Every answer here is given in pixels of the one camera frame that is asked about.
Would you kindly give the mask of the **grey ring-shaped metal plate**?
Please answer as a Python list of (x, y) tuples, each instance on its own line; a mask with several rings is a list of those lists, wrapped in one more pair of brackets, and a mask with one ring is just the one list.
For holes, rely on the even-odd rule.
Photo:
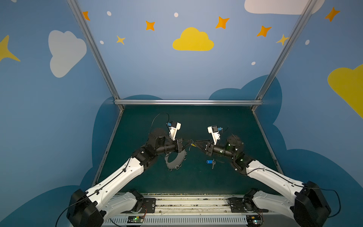
[(166, 166), (168, 168), (169, 171), (172, 171), (172, 170), (179, 170), (180, 167), (182, 166), (182, 163), (183, 161), (185, 161), (185, 158), (187, 156), (187, 152), (186, 150), (184, 149), (182, 152), (178, 153), (177, 156), (175, 157), (174, 160), (172, 161), (169, 161), (169, 158), (171, 157), (171, 152), (167, 153), (165, 155), (165, 163), (166, 163)]

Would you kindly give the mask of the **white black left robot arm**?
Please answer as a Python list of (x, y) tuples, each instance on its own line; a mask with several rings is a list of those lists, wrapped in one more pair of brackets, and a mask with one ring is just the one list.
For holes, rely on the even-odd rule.
[(109, 177), (86, 191), (78, 189), (72, 194), (66, 209), (66, 217), (72, 226), (100, 227), (120, 213), (141, 209), (144, 197), (136, 190), (126, 192), (120, 198), (114, 196), (131, 180), (152, 167), (158, 156), (185, 150), (182, 138), (176, 137), (179, 126), (168, 129), (155, 129), (148, 135), (147, 142)]

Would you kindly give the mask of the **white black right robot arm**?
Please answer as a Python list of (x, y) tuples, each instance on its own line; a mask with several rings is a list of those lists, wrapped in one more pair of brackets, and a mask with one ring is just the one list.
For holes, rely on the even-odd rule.
[(196, 141), (194, 146), (208, 156), (219, 155), (230, 159), (233, 169), (242, 176), (255, 179), (278, 195), (252, 189), (244, 196), (245, 210), (268, 210), (296, 221), (301, 227), (322, 227), (331, 215), (331, 208), (323, 195), (323, 189), (308, 181), (303, 183), (289, 178), (244, 153), (244, 143), (231, 135), (225, 146), (213, 141)]

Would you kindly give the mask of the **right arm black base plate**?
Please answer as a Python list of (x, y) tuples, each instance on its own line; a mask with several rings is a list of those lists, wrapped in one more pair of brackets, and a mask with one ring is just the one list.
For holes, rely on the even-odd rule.
[(227, 200), (228, 205), (231, 208), (232, 213), (237, 212), (255, 212), (255, 213), (267, 213), (269, 210), (267, 209), (259, 209), (251, 198), (239, 198), (239, 197), (231, 197)]

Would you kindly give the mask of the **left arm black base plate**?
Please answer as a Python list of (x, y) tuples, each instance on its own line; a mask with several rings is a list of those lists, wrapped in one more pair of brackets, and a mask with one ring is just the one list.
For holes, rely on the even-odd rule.
[(154, 213), (155, 208), (156, 198), (144, 198), (142, 200), (138, 200), (131, 211), (125, 211), (123, 213)]

